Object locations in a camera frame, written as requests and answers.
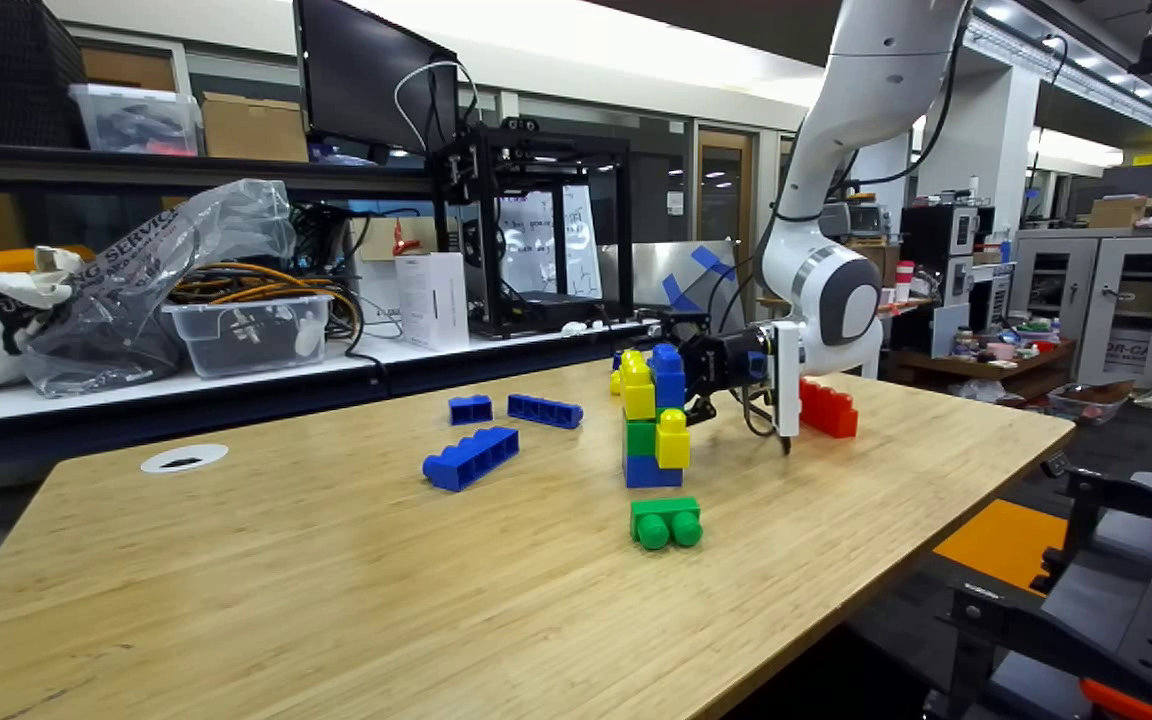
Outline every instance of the red block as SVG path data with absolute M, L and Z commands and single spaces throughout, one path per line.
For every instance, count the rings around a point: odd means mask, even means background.
M 822 428 L 825 435 L 856 435 L 860 411 L 848 393 L 801 382 L 801 402 L 808 428 Z

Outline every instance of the lego brick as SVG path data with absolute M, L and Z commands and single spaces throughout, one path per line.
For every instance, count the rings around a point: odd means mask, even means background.
M 660 469 L 690 469 L 691 442 L 690 442 L 690 418 L 680 408 L 665 408 L 658 425 L 658 466 Z
M 626 490 L 686 490 L 686 471 L 658 469 L 658 456 L 626 456 Z
M 485 420 L 492 420 L 492 398 L 453 398 L 448 402 L 448 420 L 453 425 L 485 425 Z
M 658 456 L 658 420 L 626 420 L 626 456 Z
M 621 354 L 626 420 L 658 420 L 658 386 L 645 354 Z
M 626 382 L 621 408 L 626 408 L 626 420 L 658 420 L 658 386 Z
M 521 452 L 515 428 L 479 428 L 461 444 L 448 444 L 439 456 L 424 456 L 424 479 L 445 492 L 466 492 L 515 452 Z
M 658 386 L 658 408 L 686 408 L 690 405 L 690 371 L 677 343 L 652 347 L 652 386 Z
M 667 543 L 677 543 L 677 550 L 698 550 L 701 536 L 706 536 L 698 495 L 649 495 L 649 500 L 633 500 L 633 507 L 630 507 L 630 536 L 633 536 L 645 551 L 665 551 Z
M 532 425 L 553 425 L 553 428 L 579 428 L 583 408 L 579 405 L 560 405 L 546 398 L 508 398 L 508 418 L 532 420 Z
M 801 382 L 806 425 L 825 435 L 856 435 L 860 411 L 848 393 Z

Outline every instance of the red object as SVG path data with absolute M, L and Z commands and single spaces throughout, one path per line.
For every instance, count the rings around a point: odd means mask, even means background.
M 1092 707 L 1102 707 L 1113 720 L 1152 720 L 1152 706 L 1143 706 L 1139 696 L 1129 696 L 1121 688 L 1110 688 L 1092 675 L 1079 681 L 1079 692 L 1088 696 Z
M 845 435 L 856 435 L 860 428 L 860 411 L 848 393 L 801 382 L 801 405 L 806 405 L 801 408 L 806 425 L 822 428 L 825 435 L 845 442 Z

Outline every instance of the white cabinet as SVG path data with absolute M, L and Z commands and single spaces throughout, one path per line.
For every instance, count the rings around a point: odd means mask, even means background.
M 1078 386 L 1152 382 L 1152 235 L 1021 231 L 1011 307 L 1060 317 Z

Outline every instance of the wire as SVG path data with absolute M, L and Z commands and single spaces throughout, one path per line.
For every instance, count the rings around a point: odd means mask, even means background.
M 736 300 L 745 296 L 745 289 L 751 283 L 751 275 L 756 275 L 756 273 L 742 275 L 742 283 L 736 283 L 731 300 L 723 305 L 723 320 L 722 320 L 722 330 L 716 330 L 716 331 L 723 331 L 723 330 L 730 330 L 730 317 L 731 317 Z
M 461 59 L 433 59 L 433 64 L 419 64 L 419 70 L 411 70 L 407 78 L 401 78 L 398 85 L 394 85 L 394 93 L 390 93 L 390 101 L 394 101 L 394 108 L 401 111 L 401 122 L 407 124 L 407 134 L 415 138 L 415 150 L 424 154 L 429 143 L 424 143 L 424 134 L 415 127 L 415 122 L 407 118 L 407 108 L 403 108 L 403 90 L 415 81 L 415 78 L 424 78 L 424 73 L 433 73 L 433 70 L 466 70 Z M 467 78 L 467 70 L 466 70 L 466 81 L 467 81 L 467 108 L 475 108 L 479 103 L 479 90 L 471 85 L 471 78 Z
M 892 183 L 892 181 L 905 181 L 905 175 L 913 175 L 915 167 L 923 167 L 923 162 L 931 157 L 931 150 L 937 150 L 937 140 L 939 140 L 939 127 L 945 127 L 945 122 L 948 122 L 948 103 L 954 103 L 956 70 L 960 70 L 960 55 L 965 55 L 969 19 L 971 19 L 971 5 L 965 5 L 960 28 L 954 31 L 954 51 L 948 51 L 948 64 L 945 64 L 945 93 L 939 93 L 945 101 L 939 101 L 931 138 L 929 138 L 929 143 L 919 150 L 919 157 L 915 157 L 913 165 L 905 165 L 900 174 L 892 174 L 892 175 L 863 175 L 863 181 L 848 181 L 848 183 Z

